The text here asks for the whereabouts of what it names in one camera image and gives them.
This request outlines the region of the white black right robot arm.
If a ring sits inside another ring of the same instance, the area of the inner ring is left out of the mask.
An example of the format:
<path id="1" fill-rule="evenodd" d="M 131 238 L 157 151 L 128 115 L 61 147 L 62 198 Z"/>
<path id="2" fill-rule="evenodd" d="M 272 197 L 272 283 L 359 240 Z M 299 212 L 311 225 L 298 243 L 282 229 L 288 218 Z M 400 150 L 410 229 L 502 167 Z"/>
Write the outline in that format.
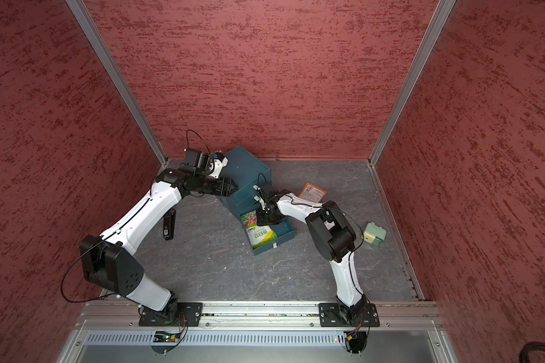
<path id="1" fill-rule="evenodd" d="M 354 265 L 357 235 L 348 222 L 347 214 L 328 201 L 325 204 L 306 201 L 292 192 L 279 192 L 267 182 L 254 186 L 259 226 L 277 225 L 287 217 L 304 223 L 320 255 L 330 262 L 336 283 L 336 298 L 340 319 L 351 325 L 369 303 L 360 287 Z"/>

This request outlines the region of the orange seed bag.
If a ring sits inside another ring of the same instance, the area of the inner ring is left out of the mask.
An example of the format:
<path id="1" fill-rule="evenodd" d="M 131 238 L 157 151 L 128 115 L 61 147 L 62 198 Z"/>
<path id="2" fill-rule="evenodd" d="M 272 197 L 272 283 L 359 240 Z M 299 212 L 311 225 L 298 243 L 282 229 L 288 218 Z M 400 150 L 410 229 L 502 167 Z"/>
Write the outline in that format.
<path id="1" fill-rule="evenodd" d="M 319 187 L 316 187 L 315 185 L 307 183 L 301 193 L 298 195 L 298 197 L 305 201 L 318 204 L 323 200 L 326 195 L 326 191 L 322 190 Z"/>

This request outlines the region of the teal drawer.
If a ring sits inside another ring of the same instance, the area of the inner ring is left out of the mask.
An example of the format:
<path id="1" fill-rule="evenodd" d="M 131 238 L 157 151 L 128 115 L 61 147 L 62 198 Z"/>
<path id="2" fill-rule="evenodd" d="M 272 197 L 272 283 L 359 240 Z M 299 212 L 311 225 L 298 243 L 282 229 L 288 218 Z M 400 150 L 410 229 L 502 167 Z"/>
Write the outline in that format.
<path id="1" fill-rule="evenodd" d="M 255 206 L 240 213 L 238 218 L 248 236 L 248 242 L 255 256 L 277 249 L 294 239 L 296 235 L 296 231 L 287 219 L 277 225 L 259 226 Z"/>

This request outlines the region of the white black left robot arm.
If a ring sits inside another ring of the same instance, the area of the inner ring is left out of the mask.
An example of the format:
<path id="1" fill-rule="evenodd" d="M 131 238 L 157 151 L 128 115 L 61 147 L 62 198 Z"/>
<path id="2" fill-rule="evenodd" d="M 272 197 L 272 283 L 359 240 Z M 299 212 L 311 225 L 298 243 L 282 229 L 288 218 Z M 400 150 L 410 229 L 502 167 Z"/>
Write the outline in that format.
<path id="1" fill-rule="evenodd" d="M 145 274 L 135 258 L 137 249 L 158 221 L 191 193 L 228 197 L 237 190 L 230 177 L 165 169 L 124 217 L 99 236 L 81 241 L 84 278 L 141 305 L 159 325 L 174 325 L 180 319 L 177 297 Z"/>

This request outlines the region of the teal drawer cabinet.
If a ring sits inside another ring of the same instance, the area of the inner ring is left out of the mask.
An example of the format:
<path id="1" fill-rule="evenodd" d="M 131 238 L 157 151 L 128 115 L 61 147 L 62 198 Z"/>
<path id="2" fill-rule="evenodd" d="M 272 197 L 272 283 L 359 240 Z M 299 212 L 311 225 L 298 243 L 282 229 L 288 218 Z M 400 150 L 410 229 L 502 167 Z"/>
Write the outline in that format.
<path id="1" fill-rule="evenodd" d="M 221 175 L 232 178 L 238 190 L 229 197 L 220 197 L 219 200 L 240 223 L 238 218 L 240 213 L 251 206 L 255 206 L 256 210 L 261 208 L 257 200 L 259 198 L 257 188 L 272 180 L 272 172 L 269 166 L 242 146 L 226 152 L 225 156 L 228 164 Z"/>

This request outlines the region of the green seed bag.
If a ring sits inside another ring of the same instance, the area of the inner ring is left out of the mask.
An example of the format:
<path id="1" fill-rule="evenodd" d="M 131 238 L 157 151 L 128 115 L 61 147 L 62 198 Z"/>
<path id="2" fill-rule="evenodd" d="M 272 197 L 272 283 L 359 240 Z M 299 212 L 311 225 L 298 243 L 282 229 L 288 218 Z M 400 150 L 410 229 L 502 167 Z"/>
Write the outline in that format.
<path id="1" fill-rule="evenodd" d="M 241 222 L 254 250 L 278 238 L 277 234 L 271 227 L 267 225 L 259 226 L 257 224 L 258 220 L 256 210 L 252 210 L 241 215 Z"/>

